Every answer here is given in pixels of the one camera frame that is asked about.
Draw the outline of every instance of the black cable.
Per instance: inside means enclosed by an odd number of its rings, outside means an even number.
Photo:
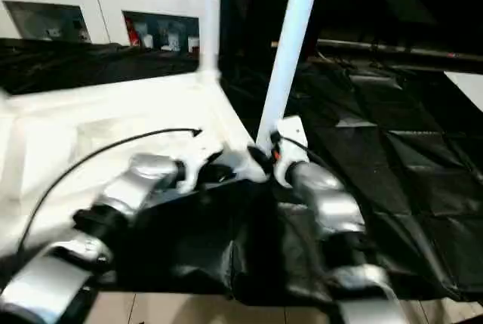
[[[198,129],[191,129],[191,128],[169,128],[169,129],[162,129],[162,130],[154,130],[154,131],[149,131],[147,133],[142,133],[138,135],[134,135],[132,137],[126,137],[125,139],[115,141],[114,143],[108,144],[102,148],[99,148],[98,150],[93,151],[92,153],[87,154],[84,158],[76,162],[74,165],[72,165],[70,168],[68,168],[65,172],[63,172],[50,186],[47,188],[47,190],[44,192],[42,197],[37,201],[37,204],[35,205],[34,209],[32,210],[32,213],[30,215],[29,220],[27,221],[27,224],[25,226],[25,229],[23,231],[23,234],[20,238],[20,241],[18,242],[17,246],[17,253],[14,256],[14,270],[12,270],[12,273],[14,273],[15,270],[18,270],[18,268],[21,265],[21,260],[23,253],[25,251],[25,241],[29,235],[30,228],[32,226],[32,223],[35,219],[35,216],[37,215],[38,211],[44,204],[45,200],[47,199],[48,195],[51,193],[51,191],[65,178],[67,177],[72,171],[77,169],[80,165],[84,164],[86,161],[94,158],[95,156],[105,152],[106,150],[111,150],[114,147],[117,147],[122,144],[129,143],[133,140],[138,140],[142,139],[144,137],[149,137],[151,135],[157,135],[157,134],[164,134],[164,133],[171,133],[171,132],[177,132],[177,131],[190,131],[193,133],[194,136],[198,135],[201,133],[201,130]]]
[[[296,141],[294,139],[290,139],[289,137],[284,137],[284,136],[280,135],[278,132],[272,134],[271,139],[272,139],[272,141],[274,141],[276,143],[279,142],[281,139],[289,141],[292,144],[295,144],[296,146],[298,146],[300,149],[305,150],[307,155],[309,156],[309,158],[312,161],[314,161],[315,163],[317,163],[318,165],[320,165],[322,167],[326,167],[326,168],[328,167],[328,164],[319,155],[317,155],[316,153],[311,151],[309,148],[307,148],[305,145],[303,145],[302,143],[299,143],[298,141]]]

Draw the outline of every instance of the white cabinet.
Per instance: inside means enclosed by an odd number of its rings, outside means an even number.
[[[168,27],[163,26],[178,28],[186,45],[189,37],[196,43],[203,35],[198,22],[202,5],[202,0],[0,0],[0,38],[72,42],[75,34],[85,34],[88,38],[80,39],[86,42],[129,45],[125,17],[135,16],[148,20],[154,47],[161,47],[160,39],[167,38]],[[218,30],[218,19],[211,28]]]
[[[0,0],[0,38],[53,39],[66,33],[87,32],[92,43],[108,43],[109,37],[97,0]],[[73,16],[65,21],[65,16]]]

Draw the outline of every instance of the cabinet door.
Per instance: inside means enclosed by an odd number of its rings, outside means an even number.
[[[143,35],[149,34],[154,48],[169,50],[171,41],[168,41],[168,34],[171,29],[178,34],[181,52],[183,49],[192,52],[193,40],[201,35],[199,17],[203,11],[203,0],[99,0],[99,3],[111,42],[132,45],[133,36],[128,32],[131,28],[140,44],[143,44]]]
[[[0,0],[0,37],[109,42],[97,0]]]

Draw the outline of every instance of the red item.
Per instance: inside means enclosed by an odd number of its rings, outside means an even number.
[[[140,45],[140,40],[139,36],[136,33],[136,30],[134,29],[134,24],[131,18],[125,17],[126,21],[126,28],[128,29],[128,37],[129,37],[129,43],[131,46],[139,46]]]

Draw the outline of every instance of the white clamp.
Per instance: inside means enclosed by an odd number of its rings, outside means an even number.
[[[179,193],[184,194],[194,190],[198,173],[208,158],[223,151],[222,143],[208,131],[203,131],[195,138],[183,153],[176,159],[185,165],[185,180],[177,184]]]
[[[303,130],[302,120],[299,116],[291,116],[282,119],[277,124],[277,131],[282,137],[288,137],[307,147],[307,137]],[[281,139],[278,142],[280,156],[275,164],[275,179],[283,186],[291,188],[292,186],[285,179],[288,167],[296,162],[308,162],[309,157],[302,148],[288,140]]]

